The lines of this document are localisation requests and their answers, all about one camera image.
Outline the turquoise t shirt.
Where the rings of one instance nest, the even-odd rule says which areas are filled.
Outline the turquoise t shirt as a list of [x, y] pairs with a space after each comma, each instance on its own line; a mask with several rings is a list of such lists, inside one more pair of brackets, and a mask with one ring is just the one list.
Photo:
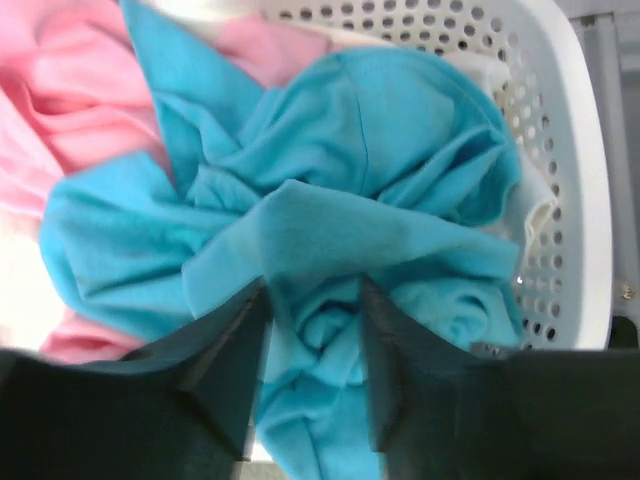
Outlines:
[[61, 180], [40, 230], [76, 312], [155, 340], [256, 278], [275, 324], [257, 433], [295, 479], [372, 479], [359, 278], [460, 348], [514, 344], [518, 247], [486, 231], [521, 178], [494, 103], [442, 58], [322, 56], [266, 88], [184, 27], [121, 5], [171, 161]]

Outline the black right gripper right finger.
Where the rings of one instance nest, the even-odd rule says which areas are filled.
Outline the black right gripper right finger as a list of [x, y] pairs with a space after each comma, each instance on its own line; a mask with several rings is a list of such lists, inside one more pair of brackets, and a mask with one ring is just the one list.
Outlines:
[[361, 345], [379, 453], [499, 453], [505, 409], [498, 360], [466, 352], [361, 280]]

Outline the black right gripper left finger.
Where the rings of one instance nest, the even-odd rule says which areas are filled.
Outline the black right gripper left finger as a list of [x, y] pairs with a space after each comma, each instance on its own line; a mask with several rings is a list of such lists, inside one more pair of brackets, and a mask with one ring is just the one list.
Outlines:
[[264, 280], [174, 333], [123, 357], [136, 367], [175, 371], [170, 392], [242, 461], [272, 308]]

